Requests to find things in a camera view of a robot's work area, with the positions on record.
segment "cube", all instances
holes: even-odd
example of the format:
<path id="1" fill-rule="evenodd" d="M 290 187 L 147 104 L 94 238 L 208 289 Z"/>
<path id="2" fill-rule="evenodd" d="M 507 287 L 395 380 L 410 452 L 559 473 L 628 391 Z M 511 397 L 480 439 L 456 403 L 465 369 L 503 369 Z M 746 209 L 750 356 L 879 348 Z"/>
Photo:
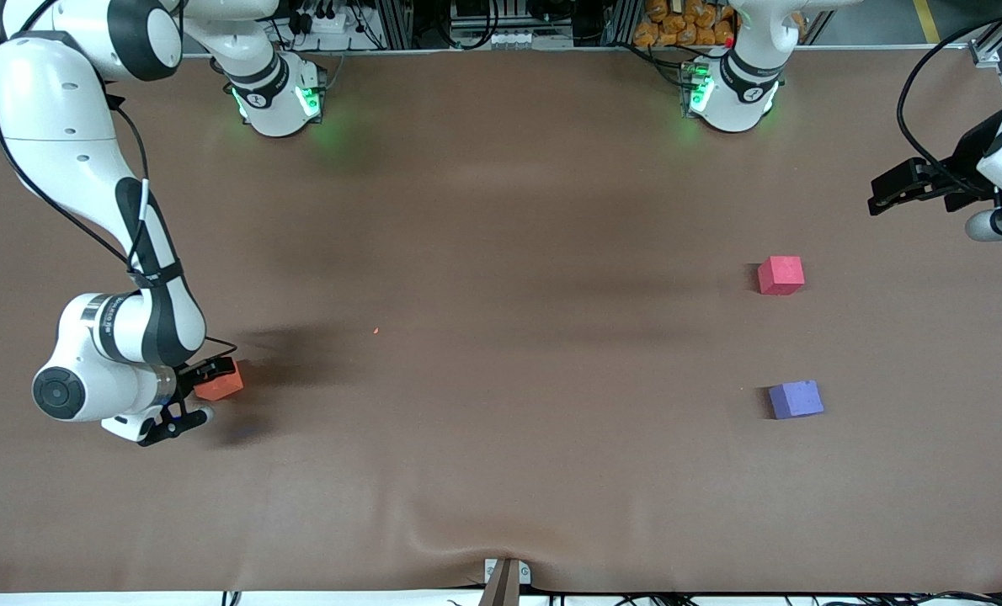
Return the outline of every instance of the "cube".
<path id="1" fill-rule="evenodd" d="M 775 419 L 797 419 L 824 412 L 820 387 L 815 381 L 785 383 L 771 388 L 771 405 Z"/>
<path id="2" fill-rule="evenodd" d="M 760 265 L 759 276 L 763 294 L 794 294 L 805 285 L 800 256 L 769 256 Z"/>
<path id="3" fill-rule="evenodd" d="M 234 366 L 234 372 L 231 375 L 216 377 L 216 379 L 209 381 L 209 383 L 197 385 L 193 389 L 193 395 L 199 397 L 201 400 L 208 400 L 210 403 L 214 403 L 216 400 L 223 400 L 242 389 L 242 376 L 239 375 L 239 365 L 236 365 L 234 361 L 231 361 L 231 365 Z"/>

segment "robot logo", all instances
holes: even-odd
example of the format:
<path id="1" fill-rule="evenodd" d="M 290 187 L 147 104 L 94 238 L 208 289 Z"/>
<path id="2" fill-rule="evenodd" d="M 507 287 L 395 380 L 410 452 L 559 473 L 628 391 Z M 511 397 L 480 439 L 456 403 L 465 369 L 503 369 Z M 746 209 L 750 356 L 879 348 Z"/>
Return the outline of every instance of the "robot logo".
<path id="1" fill-rule="evenodd" d="M 249 103 L 252 107 L 264 108 L 270 104 L 269 101 L 269 99 L 266 99 L 266 96 L 259 95 L 258 92 L 252 92 L 246 95 L 246 102 Z"/>

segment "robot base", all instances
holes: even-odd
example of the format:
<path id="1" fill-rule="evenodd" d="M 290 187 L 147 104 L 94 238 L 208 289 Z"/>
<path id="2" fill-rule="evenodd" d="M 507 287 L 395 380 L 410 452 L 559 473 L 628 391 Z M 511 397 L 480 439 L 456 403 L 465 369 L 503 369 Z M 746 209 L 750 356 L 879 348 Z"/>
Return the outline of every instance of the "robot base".
<path id="1" fill-rule="evenodd" d="M 295 54 L 282 53 L 282 57 L 288 61 L 291 77 L 285 89 L 275 96 L 271 107 L 250 106 L 231 89 L 231 95 L 239 104 L 242 123 L 254 126 L 267 137 L 287 137 L 308 124 L 319 124 L 325 108 L 328 72 Z"/>
<path id="2" fill-rule="evenodd" d="M 699 57 L 681 65 L 681 108 L 686 118 L 699 116 L 705 123 L 725 133 L 740 133 L 760 122 L 771 111 L 778 83 L 770 92 L 760 88 L 746 92 L 758 93 L 755 101 L 742 101 L 732 89 L 725 86 L 721 76 L 721 60 L 717 57 Z"/>

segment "purple foam block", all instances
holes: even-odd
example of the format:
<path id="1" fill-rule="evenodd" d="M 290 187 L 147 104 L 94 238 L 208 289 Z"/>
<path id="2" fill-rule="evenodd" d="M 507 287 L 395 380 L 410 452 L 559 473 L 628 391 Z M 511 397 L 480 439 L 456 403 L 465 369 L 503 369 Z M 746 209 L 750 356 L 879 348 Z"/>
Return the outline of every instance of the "purple foam block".
<path id="1" fill-rule="evenodd" d="M 820 387 L 815 381 L 786 383 L 771 388 L 771 404 L 775 419 L 797 419 L 824 412 Z"/>

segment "black cable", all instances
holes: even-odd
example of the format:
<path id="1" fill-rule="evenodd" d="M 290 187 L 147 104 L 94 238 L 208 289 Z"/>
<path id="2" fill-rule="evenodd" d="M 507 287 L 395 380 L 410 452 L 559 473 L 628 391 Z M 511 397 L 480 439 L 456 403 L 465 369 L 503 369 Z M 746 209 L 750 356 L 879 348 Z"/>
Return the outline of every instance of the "black cable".
<path id="1" fill-rule="evenodd" d="M 190 0 L 178 0 L 178 49 L 182 51 L 182 15 L 186 12 L 186 4 Z"/>
<path id="2" fill-rule="evenodd" d="M 224 346 L 224 348 L 227 348 L 227 350 L 224 352 L 220 352 L 215 356 L 210 356 L 208 358 L 209 360 L 214 360 L 214 358 L 223 358 L 224 356 L 230 356 L 231 354 L 234 354 L 239 350 L 239 347 L 236 346 L 234 343 L 228 343 L 227 341 L 216 339 L 215 337 L 207 337 L 205 338 L 205 341 L 209 343 L 216 343 L 217 346 Z"/>
<path id="3" fill-rule="evenodd" d="M 862 598 L 862 596 L 858 596 L 858 598 L 860 598 L 863 602 L 867 602 L 867 599 Z M 941 598 L 971 599 L 971 601 L 974 602 L 993 603 L 994 606 L 1002 606 L 1001 598 L 995 598 L 994 596 L 991 595 L 968 593 L 964 591 L 944 591 L 942 593 L 926 594 L 924 596 L 921 596 L 921 598 L 917 599 L 910 598 L 910 596 L 905 596 L 905 599 L 898 599 L 895 598 L 894 596 L 887 595 L 887 596 L 882 596 L 881 601 L 886 603 L 887 605 L 905 606 L 907 603 L 920 605 L 921 603 L 931 602 L 932 599 L 941 599 Z M 855 603 L 849 603 L 849 602 L 825 602 L 821 606 L 857 606 L 857 605 Z"/>
<path id="4" fill-rule="evenodd" d="M 224 591 L 220 593 L 220 606 L 239 606 L 241 591 Z"/>
<path id="5" fill-rule="evenodd" d="M 43 199 L 44 202 L 48 204 L 48 206 L 51 206 L 56 212 L 59 212 L 59 214 L 62 214 L 63 217 L 66 217 L 67 221 L 74 223 L 74 226 L 77 226 L 78 229 L 85 231 L 85 233 L 88 234 L 89 237 L 94 238 L 94 240 L 97 241 L 97 244 L 103 245 L 105 250 L 111 252 L 113 256 L 118 258 L 124 264 L 127 264 L 127 257 L 123 256 L 123 253 L 116 250 L 115 246 L 109 244 L 107 240 L 102 238 L 100 234 L 97 233 L 97 231 L 89 229 L 89 225 L 83 223 L 80 219 L 78 219 L 78 217 L 75 217 L 74 214 L 70 214 L 70 212 L 67 211 L 66 208 L 63 208 L 62 206 L 60 206 L 58 202 L 56 202 L 54 199 L 51 199 L 51 196 L 48 196 L 48 194 L 44 192 L 44 189 L 40 188 L 38 184 L 34 183 L 33 180 L 30 179 L 29 175 L 27 175 L 27 173 L 24 172 L 23 169 L 19 167 L 18 161 L 15 160 L 15 156 L 13 156 L 13 154 L 11 153 L 11 149 L 8 148 L 8 142 L 6 142 L 6 140 L 4 140 L 3 138 L 3 128 L 1 124 L 0 124 L 0 149 L 3 150 L 4 156 L 8 158 L 8 164 L 11 165 L 11 168 L 13 169 L 13 171 L 15 171 L 16 175 L 18 175 L 21 182 L 26 184 L 26 187 L 30 188 L 32 192 L 35 192 L 35 194 L 38 195 L 40 199 Z"/>
<path id="6" fill-rule="evenodd" d="M 954 34 L 949 34 L 946 38 L 940 39 L 937 45 L 932 46 L 932 49 L 928 50 L 927 53 L 925 53 L 924 56 L 920 58 L 920 61 L 917 61 L 917 64 L 916 66 L 914 66 L 913 71 L 911 71 L 909 77 L 906 77 L 905 79 L 905 85 L 902 86 L 901 95 L 898 96 L 898 108 L 897 108 L 898 128 L 902 131 L 902 135 L 905 136 L 905 140 L 909 141 L 910 145 L 913 145 L 913 149 L 916 150 L 917 153 L 920 153 L 921 156 L 924 157 L 925 160 L 927 160 L 929 164 L 931 164 L 932 167 L 936 169 L 936 171 L 939 171 L 940 175 L 947 177 L 947 179 L 951 180 L 952 183 L 957 185 L 957 187 L 961 187 L 964 192 L 971 192 L 971 194 L 978 196 L 985 195 L 985 192 L 982 192 L 981 189 L 979 189 L 978 187 L 974 187 L 973 185 L 964 182 L 962 179 L 959 179 L 958 176 L 953 175 L 943 165 L 943 162 L 939 161 L 935 157 L 935 155 L 933 155 L 931 152 L 929 152 L 928 149 L 925 148 L 924 145 L 921 145 L 920 141 L 918 141 L 915 135 L 913 135 L 913 131 L 910 130 L 909 126 L 906 125 L 905 123 L 905 99 L 908 98 L 910 89 L 913 88 L 913 81 L 916 80 L 917 74 L 920 73 L 920 70 L 922 68 L 924 68 L 924 65 L 928 64 L 928 61 L 931 61 L 931 57 L 936 56 L 937 51 L 945 49 L 945 47 L 954 42 L 955 39 L 966 37 L 966 35 L 970 34 L 970 32 L 974 31 L 975 29 L 990 26 L 991 24 L 997 24 L 997 23 L 998 24 L 1002 23 L 1002 15 L 991 19 L 987 19 L 985 20 L 985 22 L 982 23 L 970 24 L 970 26 L 962 27 L 962 29 L 955 31 Z"/>
<path id="7" fill-rule="evenodd" d="M 285 41 L 285 34 L 281 34 L 281 27 L 277 24 L 277 19 L 270 17 L 270 23 L 273 24 L 273 30 L 277 32 L 277 38 L 281 40 L 281 50 L 291 50 L 291 46 Z"/>
<path id="8" fill-rule="evenodd" d="M 635 605 L 636 601 L 639 599 L 646 599 L 646 601 L 651 603 L 651 606 L 697 606 L 696 603 L 692 602 L 690 596 L 679 594 L 679 593 L 635 593 L 621 596 L 620 602 L 614 603 L 614 606 L 624 606 L 626 603 L 631 603 Z"/>
<path id="9" fill-rule="evenodd" d="M 700 57 L 706 57 L 708 59 L 719 59 L 721 58 L 721 56 L 724 56 L 724 55 L 717 56 L 717 55 L 711 55 L 710 53 L 704 53 L 704 51 L 693 49 L 692 46 L 673 45 L 673 47 L 674 49 L 686 50 L 689 51 L 689 53 L 692 53 L 693 55 L 699 55 Z"/>
<path id="10" fill-rule="evenodd" d="M 481 47 L 484 46 L 491 39 L 493 39 L 493 35 L 498 32 L 498 27 L 500 27 L 501 24 L 501 7 L 500 5 L 498 5 L 498 0 L 490 0 L 490 7 L 493 8 L 493 26 L 491 26 L 490 24 L 490 11 L 487 10 L 486 29 L 483 31 L 483 36 L 481 39 L 478 40 L 478 42 L 475 42 L 474 45 L 470 46 L 464 46 L 462 45 L 462 43 L 456 42 L 454 39 L 452 39 L 451 35 L 449 35 L 448 32 L 445 31 L 444 23 L 447 22 L 451 24 L 451 17 L 445 15 L 444 10 L 446 5 L 447 5 L 447 0 L 437 1 L 437 7 L 439 8 L 437 8 L 437 14 L 436 14 L 437 19 L 435 20 L 435 29 L 437 30 L 437 34 L 440 35 L 440 38 L 443 39 L 445 43 L 449 45 L 452 49 L 458 49 L 458 50 L 481 49 Z"/>
<path id="11" fill-rule="evenodd" d="M 36 20 L 40 18 L 40 15 L 43 15 L 48 8 L 51 8 L 51 5 L 58 3 L 58 1 L 59 0 L 44 0 L 43 3 L 40 3 L 36 10 L 30 13 L 29 18 L 26 19 L 26 23 L 23 23 L 23 27 L 21 27 L 19 31 L 29 31 L 30 28 L 33 27 L 33 24 L 36 23 Z"/>
<path id="12" fill-rule="evenodd" d="M 573 11 L 573 14 L 571 15 L 571 19 L 575 19 L 575 11 Z M 572 31 L 572 34 L 575 34 L 575 24 L 573 22 L 569 22 L 569 26 L 570 26 L 570 30 Z M 565 35 L 565 34 L 560 34 L 560 35 L 563 35 L 563 37 L 565 37 L 567 39 L 571 39 L 574 42 L 575 41 L 581 41 L 581 39 L 600 38 L 601 35 L 602 35 L 602 32 L 605 31 L 605 8 L 602 8 L 602 11 L 598 12 L 598 15 L 596 15 L 596 18 L 594 19 L 594 26 L 598 27 L 598 31 L 594 32 L 594 34 L 586 34 L 586 35 Z"/>
<path id="13" fill-rule="evenodd" d="M 650 49 L 651 49 L 650 46 L 647 46 L 647 52 L 646 53 L 644 53 L 643 50 L 640 50 L 639 46 L 629 45 L 628 42 L 614 42 L 611 46 L 619 46 L 619 47 L 621 47 L 621 49 L 630 50 L 633 55 L 635 55 L 636 57 L 639 57 L 639 58 L 643 59 L 643 61 L 650 62 L 650 64 L 659 65 L 659 66 L 670 66 L 671 68 L 679 68 L 679 66 L 681 66 L 681 61 L 666 61 L 665 59 L 659 59 L 659 58 L 656 58 L 656 57 L 652 57 L 651 54 L 650 54 Z M 711 59 L 720 59 L 721 57 L 725 56 L 725 55 L 709 55 L 709 54 L 704 53 L 701 50 L 695 50 L 695 49 L 693 49 L 693 47 L 690 47 L 690 46 L 675 46 L 675 47 L 677 47 L 677 49 L 680 49 L 680 50 L 686 50 L 686 51 L 688 51 L 688 53 L 692 53 L 694 55 L 699 55 L 700 57 L 708 57 L 708 58 L 711 58 Z"/>
<path id="14" fill-rule="evenodd" d="M 666 82 L 669 82 L 673 86 L 677 86 L 677 88 L 683 88 L 684 87 L 684 84 L 682 84 L 679 80 L 674 80 L 672 76 L 669 76 L 669 74 L 667 74 L 666 72 L 662 71 L 662 69 L 665 69 L 665 66 L 658 65 L 658 61 L 655 60 L 654 55 L 651 53 L 651 47 L 650 46 L 646 47 L 646 53 L 647 53 L 647 56 L 651 58 L 651 65 L 654 66 L 654 70 L 658 72 L 658 76 L 661 76 L 662 80 L 665 80 Z"/>
<path id="15" fill-rule="evenodd" d="M 374 27 L 370 24 L 370 19 L 367 19 L 367 11 L 363 10 L 360 0 L 352 0 L 352 3 L 348 7 L 351 8 L 352 14 L 355 15 L 356 22 L 363 26 L 363 33 L 372 45 L 377 47 L 378 50 L 385 50 L 385 45 L 382 45 L 382 39 L 378 38 L 377 32 L 374 31 Z"/>
<path id="16" fill-rule="evenodd" d="M 145 142 L 142 141 L 142 134 L 138 131 L 138 126 L 134 125 L 134 120 L 127 115 L 127 112 L 123 110 L 123 104 L 120 103 L 115 108 L 116 113 L 123 116 L 124 122 L 130 127 L 130 133 L 134 135 L 134 142 L 138 143 L 138 154 L 142 156 L 142 177 L 148 179 L 150 177 L 150 158 L 148 158 L 145 153 Z M 148 199 L 139 200 L 139 204 L 143 206 L 148 206 Z M 130 250 L 127 251 L 127 271 L 131 271 L 132 267 L 130 265 L 130 258 L 134 257 L 134 252 L 138 251 L 138 242 L 142 239 L 142 229 L 145 229 L 145 218 L 144 214 L 142 218 L 138 221 L 138 226 L 134 227 L 134 234 L 130 238 Z"/>

